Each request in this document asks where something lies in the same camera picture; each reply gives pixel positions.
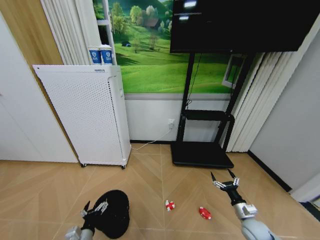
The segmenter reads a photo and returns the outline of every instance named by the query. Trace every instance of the wooden wall panel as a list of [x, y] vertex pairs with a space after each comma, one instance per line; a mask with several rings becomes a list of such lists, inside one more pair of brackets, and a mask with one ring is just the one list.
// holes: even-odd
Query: wooden wall panel
[[78, 155], [32, 65], [63, 65], [40, 0], [0, 0], [0, 10], [74, 154]]

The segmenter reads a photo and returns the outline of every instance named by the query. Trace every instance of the black cable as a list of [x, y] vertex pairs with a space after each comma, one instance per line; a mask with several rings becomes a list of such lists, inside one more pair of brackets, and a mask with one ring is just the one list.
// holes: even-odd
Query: black cable
[[190, 100], [190, 95], [192, 93], [192, 89], [194, 88], [194, 84], [195, 84], [196, 76], [197, 76], [197, 73], [198, 73], [198, 68], [199, 68], [201, 56], [202, 56], [202, 53], [200, 54], [200, 57], [199, 57], [199, 60], [198, 60], [198, 65], [196, 66], [196, 71], [195, 71], [195, 74], [194, 74], [191, 90], [190, 90], [189, 96], [188, 96], [188, 98], [186, 100], [186, 109], [188, 109], [188, 105], [192, 103], [192, 100]]

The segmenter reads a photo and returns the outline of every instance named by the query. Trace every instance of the wall mural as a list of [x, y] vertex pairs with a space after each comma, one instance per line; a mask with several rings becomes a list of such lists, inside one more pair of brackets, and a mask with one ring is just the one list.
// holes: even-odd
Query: wall mural
[[[108, 3], [124, 92], [183, 93], [189, 55], [170, 53], [173, 0], [109, 0]], [[93, 0], [93, 5], [97, 19], [104, 19], [101, 0]], [[193, 75], [199, 57], [196, 54]], [[192, 93], [230, 93], [233, 84], [224, 83], [232, 82], [239, 71], [232, 67], [224, 81], [229, 59], [230, 55], [202, 54]]]

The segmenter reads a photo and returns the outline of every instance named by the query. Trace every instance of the television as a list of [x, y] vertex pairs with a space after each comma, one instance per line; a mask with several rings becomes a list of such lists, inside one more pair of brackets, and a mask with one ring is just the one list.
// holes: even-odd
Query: television
[[170, 52], [297, 51], [319, 11], [317, 1], [174, 0]]

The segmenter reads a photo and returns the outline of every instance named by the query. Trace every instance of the tv stand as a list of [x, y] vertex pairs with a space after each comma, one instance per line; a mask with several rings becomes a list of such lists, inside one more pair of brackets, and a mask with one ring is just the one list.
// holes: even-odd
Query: tv stand
[[[178, 132], [176, 141], [171, 144], [172, 162], [174, 164], [180, 166], [196, 166], [205, 168], [234, 167], [234, 164], [226, 154], [227, 146], [235, 123], [235, 118], [232, 116], [231, 112], [235, 106], [254, 57], [255, 54], [250, 53], [245, 58], [226, 111], [189, 110], [186, 109], [186, 107], [192, 70], [195, 61], [195, 53], [190, 53], [185, 78]], [[220, 121], [214, 142], [184, 141], [186, 120]], [[229, 125], [225, 135], [223, 147], [221, 147], [219, 142], [228, 122]]]

